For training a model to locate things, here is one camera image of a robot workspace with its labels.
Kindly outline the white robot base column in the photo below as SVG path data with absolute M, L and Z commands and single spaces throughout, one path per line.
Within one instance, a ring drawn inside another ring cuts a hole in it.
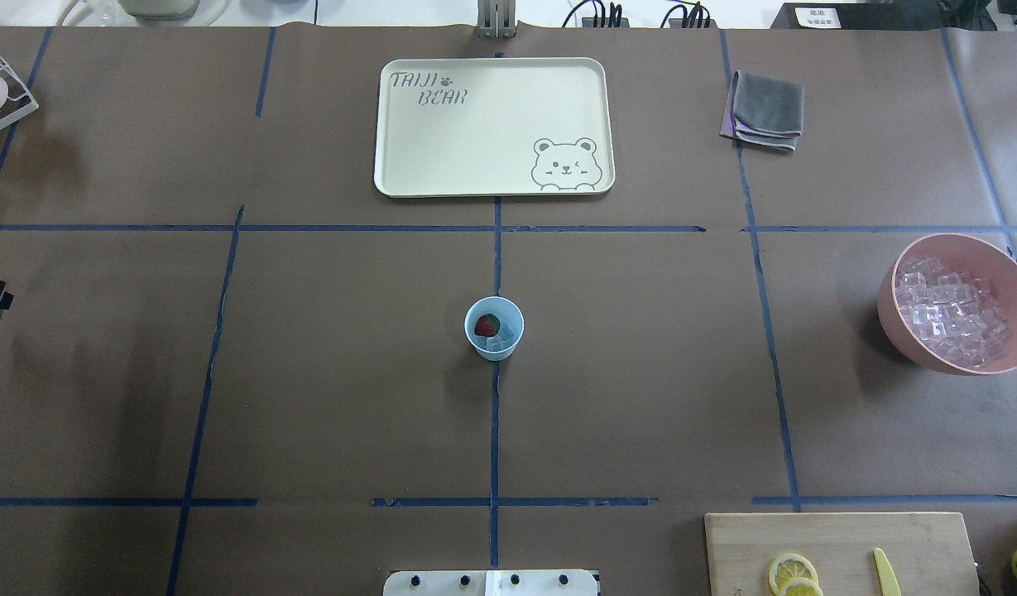
M 581 569 L 399 570 L 383 595 L 600 595 L 598 573 Z

